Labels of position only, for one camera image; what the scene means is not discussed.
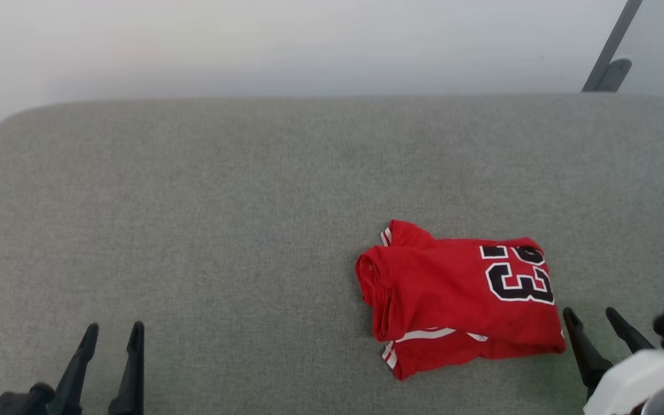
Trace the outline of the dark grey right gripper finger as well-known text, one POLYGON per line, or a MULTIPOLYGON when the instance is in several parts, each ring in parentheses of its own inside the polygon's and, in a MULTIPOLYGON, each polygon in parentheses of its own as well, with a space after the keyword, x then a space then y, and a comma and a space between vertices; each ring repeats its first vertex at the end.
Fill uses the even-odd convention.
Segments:
POLYGON ((605 359, 588 339, 583 330, 583 322, 572 308, 565 307, 562 318, 579 368, 580 379, 587 389, 587 399, 590 399, 605 373, 613 367, 613 363, 605 359))
POLYGON ((632 354, 646 349, 655 349, 654 345, 640 331, 629 324, 616 309, 607 307, 605 314, 614 333, 625 342, 632 354))

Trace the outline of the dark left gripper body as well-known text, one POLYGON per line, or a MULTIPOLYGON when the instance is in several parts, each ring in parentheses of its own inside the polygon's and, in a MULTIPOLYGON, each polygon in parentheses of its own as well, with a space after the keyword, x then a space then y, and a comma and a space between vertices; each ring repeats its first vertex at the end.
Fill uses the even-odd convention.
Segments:
POLYGON ((55 392, 45 383, 35 383, 27 393, 6 391, 0 395, 0 415, 47 414, 55 392))

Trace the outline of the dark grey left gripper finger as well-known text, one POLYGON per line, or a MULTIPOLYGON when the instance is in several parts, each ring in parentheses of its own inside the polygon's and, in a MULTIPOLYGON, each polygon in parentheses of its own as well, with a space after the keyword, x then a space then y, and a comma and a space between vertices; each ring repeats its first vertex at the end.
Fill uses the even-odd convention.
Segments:
POLYGON ((127 342, 127 362, 116 397, 111 400, 108 414, 144 414, 145 326, 134 323, 127 342))
POLYGON ((99 326, 97 323, 90 324, 55 389, 55 396, 48 404, 49 414, 82 413, 85 373, 94 357, 98 337, 99 326))

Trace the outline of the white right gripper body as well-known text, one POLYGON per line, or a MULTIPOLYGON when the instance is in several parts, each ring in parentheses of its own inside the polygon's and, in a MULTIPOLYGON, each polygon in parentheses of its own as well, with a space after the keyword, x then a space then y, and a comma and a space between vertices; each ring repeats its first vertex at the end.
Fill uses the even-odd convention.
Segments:
POLYGON ((602 377, 583 407, 585 414, 664 414, 664 351, 644 349, 602 377))

